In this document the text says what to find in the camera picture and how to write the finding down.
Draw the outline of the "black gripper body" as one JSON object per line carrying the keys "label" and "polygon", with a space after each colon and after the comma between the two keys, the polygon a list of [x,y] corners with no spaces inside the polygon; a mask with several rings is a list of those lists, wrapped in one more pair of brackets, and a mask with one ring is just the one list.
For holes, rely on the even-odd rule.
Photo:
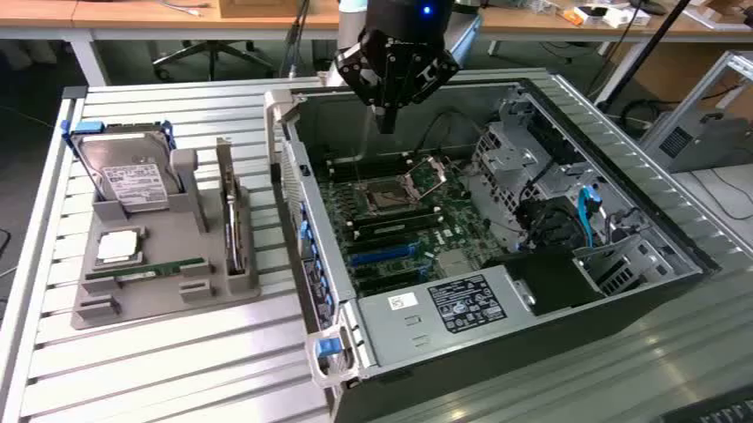
{"label": "black gripper body", "polygon": [[362,29],[362,50],[366,55],[385,56],[389,39],[418,45],[442,55],[452,9],[453,1],[370,1]]}

